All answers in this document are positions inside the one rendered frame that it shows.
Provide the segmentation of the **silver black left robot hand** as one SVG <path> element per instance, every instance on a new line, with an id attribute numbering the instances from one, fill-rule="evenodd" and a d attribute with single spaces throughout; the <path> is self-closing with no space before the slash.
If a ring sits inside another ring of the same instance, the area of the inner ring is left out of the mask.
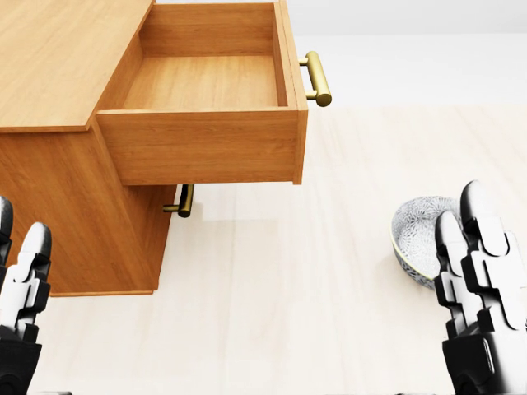
<path id="1" fill-rule="evenodd" d="M 24 238 L 17 262 L 7 258 L 12 246 L 14 211 L 0 196 L 0 395 L 26 395 L 42 346 L 37 342 L 36 315 L 49 298 L 52 235 L 34 223 Z"/>

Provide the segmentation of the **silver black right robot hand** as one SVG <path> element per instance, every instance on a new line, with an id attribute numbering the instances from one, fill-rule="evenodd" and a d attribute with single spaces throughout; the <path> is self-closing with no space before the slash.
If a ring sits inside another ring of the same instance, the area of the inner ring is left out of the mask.
<path id="1" fill-rule="evenodd" d="M 442 343 L 455 395 L 527 395 L 527 271 L 487 191 L 463 189 L 459 219 L 436 220 L 436 296 L 451 314 Z"/>

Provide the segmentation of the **open wooden drawer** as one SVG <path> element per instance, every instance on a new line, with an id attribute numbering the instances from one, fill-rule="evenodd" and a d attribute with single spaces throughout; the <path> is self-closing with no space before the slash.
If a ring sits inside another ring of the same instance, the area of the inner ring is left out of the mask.
<path id="1" fill-rule="evenodd" d="M 286 0 L 152 5 L 96 112 L 129 186 L 299 184 L 307 119 Z"/>

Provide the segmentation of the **patterned grey bowl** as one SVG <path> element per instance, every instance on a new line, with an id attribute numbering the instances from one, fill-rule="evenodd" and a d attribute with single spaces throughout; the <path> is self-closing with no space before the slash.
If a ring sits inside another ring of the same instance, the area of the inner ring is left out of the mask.
<path id="1" fill-rule="evenodd" d="M 436 257 L 436 220 L 444 211 L 460 219 L 459 199 L 443 196 L 416 197 L 403 203 L 389 224 L 390 240 L 400 267 L 416 283 L 435 289 L 440 271 Z"/>

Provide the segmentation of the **wooden cabinet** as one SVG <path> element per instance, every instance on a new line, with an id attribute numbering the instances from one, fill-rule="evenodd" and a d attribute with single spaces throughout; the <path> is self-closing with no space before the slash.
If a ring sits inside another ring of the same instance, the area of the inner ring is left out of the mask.
<path id="1" fill-rule="evenodd" d="M 155 0 L 0 0 L 0 195 L 12 239 L 44 222 L 55 296 L 159 284 L 173 186 L 126 186 L 96 113 L 120 106 Z"/>

